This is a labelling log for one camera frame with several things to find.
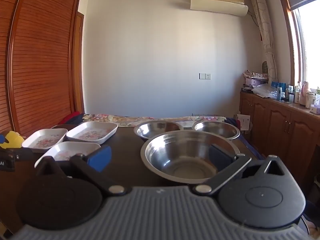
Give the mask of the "large steel bowl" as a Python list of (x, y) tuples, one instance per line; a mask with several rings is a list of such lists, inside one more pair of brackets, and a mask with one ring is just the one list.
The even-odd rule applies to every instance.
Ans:
[(217, 173), (209, 160), (212, 144), (234, 155), (240, 153), (231, 141), (208, 132), (174, 131), (157, 135), (144, 143), (140, 156), (158, 176), (184, 184), (200, 184)]

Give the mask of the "stack of boxes and papers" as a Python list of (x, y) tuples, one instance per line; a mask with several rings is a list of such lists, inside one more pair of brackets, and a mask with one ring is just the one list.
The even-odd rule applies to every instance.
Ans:
[(268, 74), (261, 74), (246, 70), (243, 72), (244, 83), (241, 90), (245, 93), (252, 93), (252, 89), (268, 83)]

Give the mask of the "floral bed blanket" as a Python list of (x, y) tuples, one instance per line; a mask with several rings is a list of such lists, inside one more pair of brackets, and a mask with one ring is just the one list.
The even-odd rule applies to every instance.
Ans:
[(135, 127), (143, 122), (147, 121), (171, 121), (178, 123), (183, 128), (192, 128), (195, 122), (201, 121), (218, 121), (224, 122), (226, 117), (224, 116), (183, 116), (177, 118), (153, 118), (148, 116), (143, 117), (128, 117), (118, 116), (111, 114), (85, 114), (82, 117), (83, 121), (99, 121), (99, 122), (112, 122), (119, 127)]

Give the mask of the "medium steel bowl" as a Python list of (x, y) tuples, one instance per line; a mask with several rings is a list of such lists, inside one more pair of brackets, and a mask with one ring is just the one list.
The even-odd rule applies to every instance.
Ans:
[(240, 131), (235, 126), (219, 121), (198, 121), (192, 126), (194, 131), (208, 132), (224, 137), (227, 140), (234, 140), (240, 136)]
[(176, 122), (165, 120), (152, 120), (138, 124), (133, 131), (137, 136), (139, 136), (143, 140), (148, 140), (159, 134), (182, 130), (183, 127)]

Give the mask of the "wooden side cabinet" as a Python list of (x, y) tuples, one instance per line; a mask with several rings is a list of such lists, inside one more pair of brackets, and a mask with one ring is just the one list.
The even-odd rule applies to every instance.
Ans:
[(319, 175), (319, 116), (295, 104), (240, 93), (241, 114), (249, 115), (249, 143), (263, 156), (277, 155), (308, 192)]

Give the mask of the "large floral tray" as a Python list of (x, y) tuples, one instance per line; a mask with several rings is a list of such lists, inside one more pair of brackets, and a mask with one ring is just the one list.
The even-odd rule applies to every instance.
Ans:
[(116, 133), (117, 129), (118, 125), (113, 122), (87, 121), (68, 131), (66, 137), (70, 141), (102, 145)]

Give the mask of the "window with blind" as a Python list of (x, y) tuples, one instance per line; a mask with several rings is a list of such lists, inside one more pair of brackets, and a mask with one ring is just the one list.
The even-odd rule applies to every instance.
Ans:
[(291, 79), (319, 87), (319, 0), (280, 0), (288, 28)]

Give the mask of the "yellow plush toy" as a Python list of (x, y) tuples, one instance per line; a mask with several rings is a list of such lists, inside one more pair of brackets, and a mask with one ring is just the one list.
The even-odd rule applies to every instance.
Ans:
[(8, 133), (1, 133), (0, 147), (7, 148), (21, 148), (24, 138), (17, 132), (9, 131)]

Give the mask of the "wall light switch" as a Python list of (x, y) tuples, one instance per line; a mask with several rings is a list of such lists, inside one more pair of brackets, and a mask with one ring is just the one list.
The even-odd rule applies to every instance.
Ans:
[(200, 80), (210, 80), (211, 79), (211, 74), (209, 74), (209, 73), (200, 73), (199, 74), (199, 79)]

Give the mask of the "dark blue red blanket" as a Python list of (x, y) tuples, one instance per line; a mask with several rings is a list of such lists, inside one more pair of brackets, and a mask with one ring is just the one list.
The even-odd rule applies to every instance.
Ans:
[(83, 122), (83, 117), (85, 116), (84, 113), (80, 113), (79, 111), (73, 112), (66, 117), (64, 117), (60, 122), (59, 125), (78, 125)]

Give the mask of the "toiletry bottles on counter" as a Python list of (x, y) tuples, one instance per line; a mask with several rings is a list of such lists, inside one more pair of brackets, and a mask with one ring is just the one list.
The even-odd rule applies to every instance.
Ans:
[(288, 94), (288, 98), (283, 98), (280, 101), (272, 99), (271, 101), (289, 107), (290, 110), (295, 109), (319, 117), (319, 88), (311, 90), (308, 85), (307, 82), (303, 84), (298, 82), (293, 93)]

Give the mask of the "patterned curtain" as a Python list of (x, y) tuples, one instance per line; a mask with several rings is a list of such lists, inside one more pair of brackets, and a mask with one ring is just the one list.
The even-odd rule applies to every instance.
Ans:
[(274, 54), (274, 37), (270, 14), (268, 11), (266, 0), (251, 0), (254, 13), (258, 22), (260, 34), (262, 36), (264, 52), (266, 56), (268, 68), (268, 83), (278, 81), (277, 64)]

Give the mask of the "white air conditioner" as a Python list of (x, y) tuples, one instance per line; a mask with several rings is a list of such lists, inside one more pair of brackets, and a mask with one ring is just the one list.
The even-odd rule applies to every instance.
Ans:
[(243, 17), (248, 13), (244, 0), (190, 0), (190, 9)]

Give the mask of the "white paper bag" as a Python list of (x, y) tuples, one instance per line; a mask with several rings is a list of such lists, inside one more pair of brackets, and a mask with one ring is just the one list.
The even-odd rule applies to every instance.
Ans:
[(250, 115), (237, 114), (236, 119), (240, 122), (240, 131), (249, 131), (251, 123)]

